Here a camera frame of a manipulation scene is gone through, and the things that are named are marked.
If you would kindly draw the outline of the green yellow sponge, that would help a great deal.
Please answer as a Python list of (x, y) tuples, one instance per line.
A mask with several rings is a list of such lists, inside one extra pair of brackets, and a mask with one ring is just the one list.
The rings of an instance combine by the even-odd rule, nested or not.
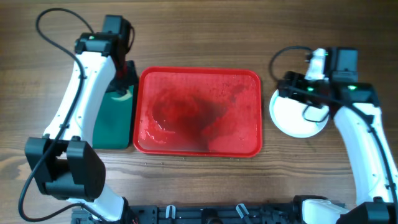
[(112, 96), (111, 97), (114, 101), (126, 101), (130, 98), (132, 98), (132, 93), (129, 90), (126, 90), (125, 94), (122, 96)]

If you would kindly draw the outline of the white plate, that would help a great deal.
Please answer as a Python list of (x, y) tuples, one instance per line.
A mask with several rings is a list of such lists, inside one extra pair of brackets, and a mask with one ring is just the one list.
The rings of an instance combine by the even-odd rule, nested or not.
[(283, 98), (276, 90), (269, 103), (273, 123), (285, 134), (295, 138), (309, 138), (318, 134), (327, 124), (329, 107), (320, 108)]

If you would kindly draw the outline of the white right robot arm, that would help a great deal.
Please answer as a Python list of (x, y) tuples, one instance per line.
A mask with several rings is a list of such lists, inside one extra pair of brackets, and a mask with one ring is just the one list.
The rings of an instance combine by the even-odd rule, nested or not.
[(308, 49), (306, 73), (289, 71), (277, 80), (269, 112), (274, 124), (295, 138), (319, 133), (328, 120), (340, 132), (356, 188), (356, 207), (327, 199), (298, 202), (302, 223), (396, 223), (397, 167), (382, 127), (374, 87), (358, 80), (352, 47)]

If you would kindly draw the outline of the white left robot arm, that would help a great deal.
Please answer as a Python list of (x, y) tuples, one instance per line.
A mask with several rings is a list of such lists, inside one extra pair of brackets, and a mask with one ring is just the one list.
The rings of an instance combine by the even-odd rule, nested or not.
[(29, 138), (25, 156), (40, 193), (82, 208), (95, 223), (137, 223), (128, 201), (105, 183), (106, 168), (93, 149), (95, 123), (105, 94), (132, 99), (133, 61), (126, 60), (135, 31), (122, 16), (107, 15), (100, 32), (75, 42), (73, 73), (52, 122), (40, 138)]

